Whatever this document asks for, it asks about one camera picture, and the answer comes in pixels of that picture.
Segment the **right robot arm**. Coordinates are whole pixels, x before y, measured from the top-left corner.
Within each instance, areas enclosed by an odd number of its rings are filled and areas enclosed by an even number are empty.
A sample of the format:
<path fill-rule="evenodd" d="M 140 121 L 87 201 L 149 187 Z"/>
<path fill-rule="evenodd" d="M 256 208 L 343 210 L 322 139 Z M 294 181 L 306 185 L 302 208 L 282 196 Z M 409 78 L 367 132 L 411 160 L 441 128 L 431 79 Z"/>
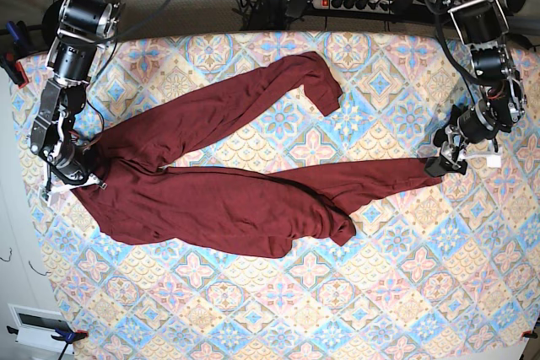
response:
<path fill-rule="evenodd" d="M 75 121 L 87 105 L 96 52 L 116 33 L 121 0 L 57 0 L 43 18 L 52 76 L 41 92 L 30 132 L 30 151 L 44 164 L 40 198 L 105 182 L 94 174 L 95 139 L 79 136 Z"/>

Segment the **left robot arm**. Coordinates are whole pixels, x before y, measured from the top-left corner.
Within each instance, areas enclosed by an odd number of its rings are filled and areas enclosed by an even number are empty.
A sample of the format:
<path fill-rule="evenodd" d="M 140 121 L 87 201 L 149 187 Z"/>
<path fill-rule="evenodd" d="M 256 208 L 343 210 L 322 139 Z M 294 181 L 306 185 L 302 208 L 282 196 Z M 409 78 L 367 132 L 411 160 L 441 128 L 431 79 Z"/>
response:
<path fill-rule="evenodd" d="M 527 97 L 521 75 L 506 45 L 510 28 L 500 0 L 426 0 L 435 17 L 436 38 L 451 65 L 467 84 L 480 88 L 470 106 L 455 105 L 449 121 L 435 133 L 439 154 L 427 159 L 424 170 L 432 177 L 467 171 L 467 146 L 487 141 L 485 158 L 500 160 L 496 137 L 511 132 L 524 116 Z M 469 50 L 471 67 L 465 68 L 451 54 L 442 18 L 451 19 L 462 44 Z"/>

